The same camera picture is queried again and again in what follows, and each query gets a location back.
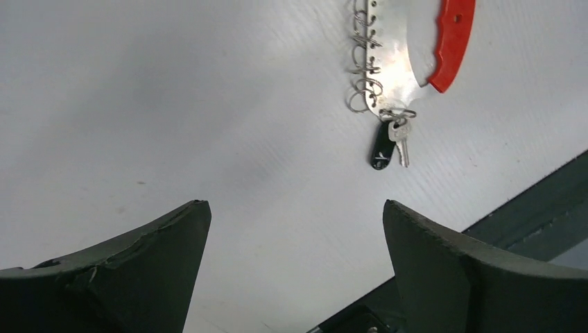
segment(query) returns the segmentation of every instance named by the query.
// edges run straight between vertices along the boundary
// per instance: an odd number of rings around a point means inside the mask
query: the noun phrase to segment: black key fob
[[[388,126],[390,122],[383,122],[378,130],[374,150],[372,151],[372,159],[370,160],[372,168],[376,170],[385,169],[392,159],[396,142],[390,141],[388,136]]]

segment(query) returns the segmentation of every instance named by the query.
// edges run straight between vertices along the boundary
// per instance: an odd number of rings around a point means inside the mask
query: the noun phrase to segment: key tag
[[[367,1],[364,9],[358,8],[357,2],[354,0],[353,40],[356,45],[352,51],[355,65],[352,73],[360,78],[353,84],[355,92],[348,106],[355,113],[370,111],[384,122],[378,131],[371,161],[374,169],[382,170],[390,162],[390,147],[394,150],[401,143],[406,148],[406,137],[392,141],[389,133],[388,141],[392,143],[381,141],[384,140],[384,136],[380,135],[384,131],[383,127],[390,128],[386,123],[395,123],[396,128],[407,126],[409,133],[409,119],[417,115],[408,109],[410,103],[415,99],[446,92],[456,78],[472,31],[476,0],[441,0],[435,49],[437,67],[423,87],[418,84],[408,57],[410,0]],[[352,106],[357,96],[362,96],[365,108]],[[402,164],[408,166],[408,158],[406,161]]]

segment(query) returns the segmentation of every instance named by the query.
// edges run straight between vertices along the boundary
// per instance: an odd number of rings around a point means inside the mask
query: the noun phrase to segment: red plastic grip
[[[476,0],[442,0],[437,25],[437,69],[429,78],[437,91],[445,92],[458,75],[474,23]]]

